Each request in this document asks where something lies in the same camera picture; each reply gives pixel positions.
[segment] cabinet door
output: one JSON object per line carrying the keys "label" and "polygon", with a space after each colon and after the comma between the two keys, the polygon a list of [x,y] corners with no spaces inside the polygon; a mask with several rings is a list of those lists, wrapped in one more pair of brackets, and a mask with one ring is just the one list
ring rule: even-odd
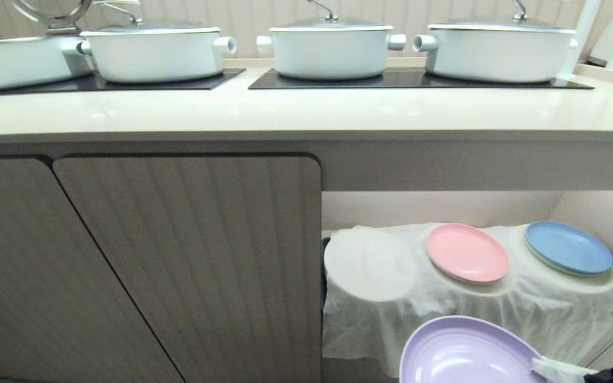
{"label": "cabinet door", "polygon": [[0,160],[0,375],[182,381],[37,160]]}
{"label": "cabinet door", "polygon": [[320,382],[320,167],[68,158],[54,171],[189,381]]}

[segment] purple plate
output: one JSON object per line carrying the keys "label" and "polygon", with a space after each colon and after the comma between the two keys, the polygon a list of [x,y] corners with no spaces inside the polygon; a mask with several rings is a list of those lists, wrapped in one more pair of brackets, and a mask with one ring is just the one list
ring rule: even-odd
{"label": "purple plate", "polygon": [[406,342],[400,383],[545,383],[531,371],[540,354],[511,332],[476,318],[430,320]]}

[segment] black induction cooktop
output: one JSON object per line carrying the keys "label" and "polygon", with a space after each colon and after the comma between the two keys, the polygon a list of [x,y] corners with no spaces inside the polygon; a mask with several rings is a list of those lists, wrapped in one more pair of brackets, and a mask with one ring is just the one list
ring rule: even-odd
{"label": "black induction cooktop", "polygon": [[518,89],[594,89],[567,80],[533,84],[508,84],[455,80],[425,72],[424,68],[387,68],[379,76],[360,80],[300,80],[270,70],[250,85],[249,89],[378,89],[378,88],[518,88]]}
{"label": "black induction cooktop", "polygon": [[2,89],[0,90],[0,95],[91,92],[96,90],[212,90],[243,72],[245,72],[245,69],[224,69],[219,75],[199,78],[197,80],[143,84],[108,82],[99,74],[90,74],[73,80],[32,85],[31,87]]}

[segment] white countertop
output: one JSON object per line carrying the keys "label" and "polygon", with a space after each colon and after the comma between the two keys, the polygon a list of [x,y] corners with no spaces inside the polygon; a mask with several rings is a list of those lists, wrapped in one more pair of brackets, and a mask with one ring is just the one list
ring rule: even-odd
{"label": "white countertop", "polygon": [[249,68],[214,90],[0,96],[0,143],[136,139],[132,133],[273,132],[270,139],[285,140],[304,139],[299,132],[613,132],[613,83],[584,76],[572,80],[596,89],[248,90],[267,70]]}

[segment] kitchen counter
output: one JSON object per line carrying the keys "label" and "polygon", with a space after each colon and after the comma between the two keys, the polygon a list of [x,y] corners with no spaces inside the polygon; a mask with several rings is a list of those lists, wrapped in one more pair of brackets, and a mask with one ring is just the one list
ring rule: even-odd
{"label": "kitchen counter", "polygon": [[266,70],[214,90],[0,96],[0,155],[310,153],[331,190],[613,189],[613,82],[248,90]]}

